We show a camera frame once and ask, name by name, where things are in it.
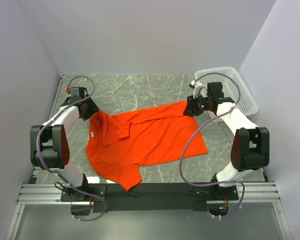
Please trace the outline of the orange t shirt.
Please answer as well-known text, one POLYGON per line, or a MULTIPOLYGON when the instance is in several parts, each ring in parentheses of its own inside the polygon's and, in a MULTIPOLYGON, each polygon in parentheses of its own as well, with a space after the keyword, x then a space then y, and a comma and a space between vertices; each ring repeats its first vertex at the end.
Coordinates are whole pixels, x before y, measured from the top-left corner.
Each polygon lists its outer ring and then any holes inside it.
POLYGON ((101 177, 129 191, 142 181, 139 167, 206 155, 193 117, 183 114, 186 101, 110 115, 95 113, 89 124, 87 159, 101 177))

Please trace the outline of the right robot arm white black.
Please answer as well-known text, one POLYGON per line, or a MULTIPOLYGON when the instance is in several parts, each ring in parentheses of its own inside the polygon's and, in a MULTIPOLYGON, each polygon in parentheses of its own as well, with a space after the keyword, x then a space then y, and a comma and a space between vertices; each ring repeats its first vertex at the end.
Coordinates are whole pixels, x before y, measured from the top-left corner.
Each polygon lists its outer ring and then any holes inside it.
POLYGON ((237 100, 226 97, 221 82, 208 83, 206 95, 203 86, 197 82, 190 84, 193 94, 186 99, 184 116, 197 117, 204 112, 214 114, 201 129, 212 121, 220 119, 234 135, 230 152, 230 162, 216 173, 209 183, 192 183, 198 190, 209 191, 211 195, 229 193, 231 188, 241 183, 241 179, 270 163, 270 132, 250 121, 238 108, 237 100))

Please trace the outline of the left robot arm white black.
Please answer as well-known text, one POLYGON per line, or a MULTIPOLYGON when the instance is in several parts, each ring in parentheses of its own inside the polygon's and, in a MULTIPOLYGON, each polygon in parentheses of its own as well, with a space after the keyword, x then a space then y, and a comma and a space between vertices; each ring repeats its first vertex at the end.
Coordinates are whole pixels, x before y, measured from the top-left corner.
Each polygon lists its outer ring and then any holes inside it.
POLYGON ((78 119, 86 121, 99 111, 85 87, 68 87, 68 97, 47 122, 30 128, 30 161, 63 180, 62 193, 74 201, 92 201, 87 177, 70 161, 67 131, 78 119))

